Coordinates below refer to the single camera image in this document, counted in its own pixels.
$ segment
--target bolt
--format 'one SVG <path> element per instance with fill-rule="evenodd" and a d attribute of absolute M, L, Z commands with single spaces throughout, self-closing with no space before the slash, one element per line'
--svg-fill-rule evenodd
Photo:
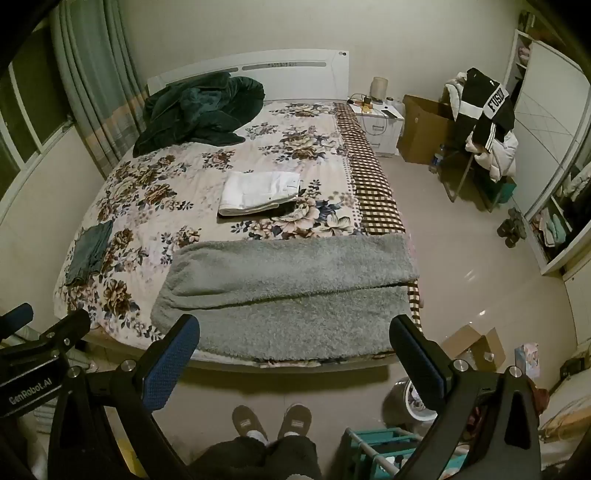
<path fill-rule="evenodd" d="M 462 360 L 461 358 L 458 358 L 457 360 L 454 360 L 454 362 L 453 362 L 453 368 L 455 368 L 459 372 L 465 372 L 466 370 L 468 370 L 468 367 L 469 367 L 468 362 L 466 362 L 465 360 Z"/>
<path fill-rule="evenodd" d="M 135 368 L 135 360 L 125 360 L 121 363 L 121 370 L 131 372 Z"/>
<path fill-rule="evenodd" d="M 511 365 L 509 367 L 509 373 L 513 375 L 513 377 L 515 378 L 519 378 L 522 375 L 522 372 L 519 369 L 519 367 L 516 367 L 515 365 Z"/>
<path fill-rule="evenodd" d="M 79 366 L 75 365 L 73 367 L 70 367 L 68 369 L 68 377 L 76 378 L 78 375 L 80 375 L 80 372 L 82 372 L 82 369 Z"/>

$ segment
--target bedside table top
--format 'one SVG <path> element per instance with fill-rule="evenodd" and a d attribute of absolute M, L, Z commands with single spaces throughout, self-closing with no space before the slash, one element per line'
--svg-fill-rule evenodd
<path fill-rule="evenodd" d="M 353 104 L 353 105 L 348 104 L 348 105 L 353 109 L 355 115 L 361 115 L 361 107 L 360 106 L 355 105 L 355 104 Z M 377 116 L 379 118 L 387 118 L 388 120 L 394 120 L 394 118 L 390 118 L 385 113 L 382 113 L 382 110 L 389 110 L 394 115 L 396 115 L 396 120 L 404 120 L 404 117 L 392 105 L 386 105 L 385 103 L 383 103 L 382 105 L 376 105 L 374 103 L 373 106 L 374 107 L 372 108 L 371 113 L 364 113 L 363 115 Z"/>

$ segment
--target dark green blanket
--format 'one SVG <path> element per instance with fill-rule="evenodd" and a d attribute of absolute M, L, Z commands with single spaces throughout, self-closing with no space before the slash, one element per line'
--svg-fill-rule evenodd
<path fill-rule="evenodd" d="M 146 100 L 148 127 L 135 143 L 134 157 L 184 142 L 242 143 L 234 130 L 257 116 L 264 98 L 259 82 L 228 72 L 168 85 Z"/>

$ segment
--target window frame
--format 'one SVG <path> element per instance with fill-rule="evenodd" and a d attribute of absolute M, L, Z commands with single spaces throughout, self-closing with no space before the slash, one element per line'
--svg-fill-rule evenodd
<path fill-rule="evenodd" d="M 47 22 L 41 22 L 35 30 L 39 30 L 40 28 L 46 28 Z M 27 113 L 27 109 L 25 108 L 25 104 L 22 101 L 21 94 L 18 90 L 18 82 L 16 75 L 14 74 L 14 68 L 12 66 L 12 62 L 10 62 L 8 66 L 8 74 L 10 78 L 10 84 L 12 87 L 12 91 L 14 92 L 14 96 L 17 99 L 18 108 L 20 113 L 27 125 L 27 129 L 31 135 L 35 143 L 35 152 L 25 161 L 21 157 L 21 154 L 18 152 L 17 146 L 14 144 L 12 137 L 10 136 L 10 132 L 8 131 L 8 127 L 4 122 L 4 117 L 2 116 L 2 111 L 0 111 L 0 137 L 4 141 L 14 163 L 19 168 L 19 172 L 17 176 L 14 178 L 10 186 L 7 188 L 6 192 L 2 197 L 0 197 L 0 223 L 6 217 L 9 208 L 11 207 L 12 203 L 14 202 L 17 194 L 20 192 L 21 188 L 29 178 L 29 176 L 33 173 L 35 168 L 41 163 L 41 160 L 47 155 L 47 153 L 52 149 L 52 147 L 62 138 L 66 132 L 74 125 L 73 119 L 71 115 L 68 115 L 65 122 L 63 122 L 57 130 L 50 136 L 44 143 L 41 143 L 37 132 L 33 128 L 33 124 L 31 123 L 31 119 Z"/>

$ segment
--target window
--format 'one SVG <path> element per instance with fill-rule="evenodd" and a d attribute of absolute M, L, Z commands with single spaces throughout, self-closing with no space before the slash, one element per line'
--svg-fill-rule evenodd
<path fill-rule="evenodd" d="M 43 21 L 0 77 L 0 202 L 11 186 L 24 183 L 70 122 L 69 113 Z"/>

